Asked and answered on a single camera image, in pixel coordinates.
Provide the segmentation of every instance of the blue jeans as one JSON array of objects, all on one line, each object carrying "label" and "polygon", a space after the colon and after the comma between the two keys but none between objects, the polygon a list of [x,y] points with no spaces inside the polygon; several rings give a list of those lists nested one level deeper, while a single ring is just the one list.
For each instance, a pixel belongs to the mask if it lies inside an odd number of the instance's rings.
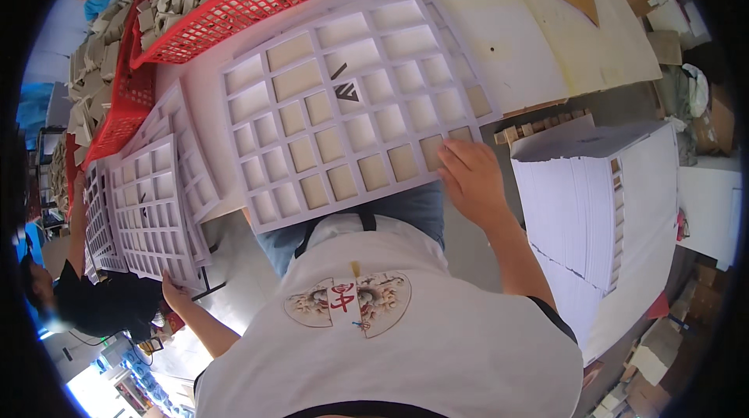
[{"label": "blue jeans", "polygon": [[[420,229],[426,236],[440,243],[443,250],[445,249],[443,239],[445,220],[439,181],[404,190],[366,205],[375,215],[395,218]],[[338,213],[356,212],[357,207],[351,207]],[[263,248],[278,276],[284,276],[286,273],[294,251],[304,240],[306,228],[307,222],[303,222],[256,236],[258,244]]]}]

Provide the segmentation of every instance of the red plastic basket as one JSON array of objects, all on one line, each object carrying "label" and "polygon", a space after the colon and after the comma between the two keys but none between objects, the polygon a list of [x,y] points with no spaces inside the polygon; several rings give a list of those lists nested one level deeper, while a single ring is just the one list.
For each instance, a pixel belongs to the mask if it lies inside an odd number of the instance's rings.
[{"label": "red plastic basket", "polygon": [[130,67],[130,52],[134,42],[133,25],[138,19],[136,6],[142,1],[134,0],[125,20],[120,52],[117,56],[117,69],[112,81],[112,105],[104,123],[91,141],[89,152],[83,162],[83,170],[89,167],[91,161],[122,150],[154,107],[156,66],[147,64],[137,69]]},{"label": "red plastic basket", "polygon": [[78,171],[81,167],[76,166],[76,159],[73,153],[80,148],[76,143],[76,136],[72,133],[65,133],[65,179],[67,179],[67,215],[70,219],[70,211],[73,209],[73,182],[76,180]]},{"label": "red plastic basket", "polygon": [[136,20],[130,67],[183,64],[241,30],[305,0],[209,0],[193,9],[142,52]]}]

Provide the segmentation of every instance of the hand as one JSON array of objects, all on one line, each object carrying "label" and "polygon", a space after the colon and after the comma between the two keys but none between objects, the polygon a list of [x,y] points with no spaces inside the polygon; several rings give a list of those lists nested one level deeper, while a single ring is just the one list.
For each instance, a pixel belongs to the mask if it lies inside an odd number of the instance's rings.
[{"label": "hand", "polygon": [[437,170],[455,208],[484,232],[511,216],[502,171],[485,143],[445,140],[437,151],[444,168]]},{"label": "hand", "polygon": [[161,292],[164,293],[164,301],[177,314],[180,314],[180,311],[184,311],[186,307],[189,309],[189,306],[194,304],[190,293],[174,286],[168,271],[164,270],[161,275],[164,278],[161,282]]}]

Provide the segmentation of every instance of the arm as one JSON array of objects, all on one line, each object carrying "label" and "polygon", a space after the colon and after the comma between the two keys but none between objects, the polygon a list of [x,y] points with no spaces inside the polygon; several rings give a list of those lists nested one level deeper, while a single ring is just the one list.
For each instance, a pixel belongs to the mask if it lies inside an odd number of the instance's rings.
[{"label": "arm", "polygon": [[500,265],[502,292],[535,296],[557,310],[528,237],[505,200],[502,171],[485,143],[445,140],[439,173],[455,208],[478,225]]},{"label": "arm", "polygon": [[86,239],[86,204],[83,202],[85,190],[83,173],[79,172],[73,184],[73,209],[70,215],[70,247],[67,250],[67,261],[80,278],[83,275],[85,261],[83,249]]},{"label": "arm", "polygon": [[226,353],[239,340],[239,334],[193,303],[187,292],[174,286],[167,271],[164,271],[163,278],[161,286],[164,300],[185,321],[187,327],[192,329],[213,358]]}]

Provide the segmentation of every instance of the white tabletop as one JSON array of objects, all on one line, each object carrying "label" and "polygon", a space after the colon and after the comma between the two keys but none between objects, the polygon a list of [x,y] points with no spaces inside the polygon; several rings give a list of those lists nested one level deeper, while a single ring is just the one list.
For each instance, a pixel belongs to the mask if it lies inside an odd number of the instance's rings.
[{"label": "white tabletop", "polygon": [[[156,99],[182,78],[195,129],[213,171],[220,204],[205,220],[245,206],[220,108],[220,66],[276,35],[292,18],[326,0],[283,11],[182,66],[157,69]],[[625,0],[595,0],[601,28],[561,0],[440,0],[481,64],[506,115],[660,77],[660,68]]]}]

